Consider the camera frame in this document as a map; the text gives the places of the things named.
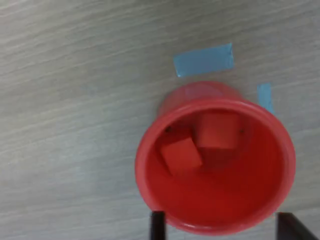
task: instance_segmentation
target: red cup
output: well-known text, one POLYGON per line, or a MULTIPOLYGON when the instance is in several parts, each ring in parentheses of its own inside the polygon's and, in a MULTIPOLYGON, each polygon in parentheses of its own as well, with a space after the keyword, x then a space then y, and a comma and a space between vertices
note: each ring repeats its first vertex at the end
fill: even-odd
MULTIPOLYGON (((227 130, 232 122, 224 126, 218 121, 218 128, 205 129, 227 130)), ((295 168, 293 143, 275 116, 223 83, 201 81, 176 89, 164 100, 139 144, 135 178, 145 203, 153 211, 165 211, 170 225, 195 234, 227 235, 275 212, 290 191, 295 168), (238 119, 239 131, 228 133, 232 145, 227 139, 213 142, 217 148, 198 146, 202 165, 183 176, 171 174, 159 150, 168 131, 192 128, 197 145, 203 129, 197 123, 210 124, 199 119, 224 114, 238 119)))

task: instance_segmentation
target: gray table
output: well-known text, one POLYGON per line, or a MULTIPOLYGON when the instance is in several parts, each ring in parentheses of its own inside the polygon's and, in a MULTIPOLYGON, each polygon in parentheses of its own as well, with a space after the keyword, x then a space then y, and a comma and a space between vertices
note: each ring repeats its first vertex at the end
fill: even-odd
POLYGON ((271 82, 297 154, 280 209, 320 237, 319 79, 318 0, 0 0, 0 239, 148 239, 136 148, 164 96, 200 80, 254 102, 271 82), (175 54, 229 42, 234 69, 176 77, 175 54))

